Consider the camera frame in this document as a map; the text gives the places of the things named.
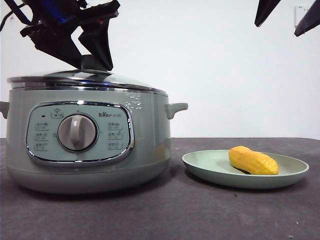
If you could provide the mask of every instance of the wall socket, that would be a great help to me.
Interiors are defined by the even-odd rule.
[[[309,5],[296,5],[294,7],[294,27],[296,28],[301,19],[306,15],[309,8]]]

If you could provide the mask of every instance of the pot handle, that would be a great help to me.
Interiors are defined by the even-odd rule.
[[[173,119],[177,112],[187,109],[188,103],[173,103],[165,105],[166,116],[169,120]]]
[[[2,113],[4,119],[8,118],[8,111],[9,111],[9,102],[0,101],[0,112]]]

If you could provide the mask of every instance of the white backdrop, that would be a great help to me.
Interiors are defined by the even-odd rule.
[[[171,120],[172,137],[320,139],[320,27],[293,34],[295,5],[313,0],[282,0],[261,28],[258,0],[119,1],[109,28],[112,72],[189,103]],[[2,2],[1,16],[8,11]],[[14,16],[1,32],[2,101],[8,77],[72,69],[37,51],[23,27]],[[1,137],[5,129],[1,117]]]

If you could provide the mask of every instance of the plate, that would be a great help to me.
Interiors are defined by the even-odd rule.
[[[233,167],[229,150],[194,151],[182,157],[186,168],[195,176],[214,184],[244,189],[275,189],[301,180],[309,165],[299,159],[273,153],[264,154],[277,161],[278,175],[251,175]]]

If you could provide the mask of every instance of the slow cooker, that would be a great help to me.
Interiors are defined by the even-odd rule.
[[[163,90],[99,70],[8,82],[6,169],[40,192],[98,193],[154,179],[169,164],[169,120],[188,109],[169,104]]]

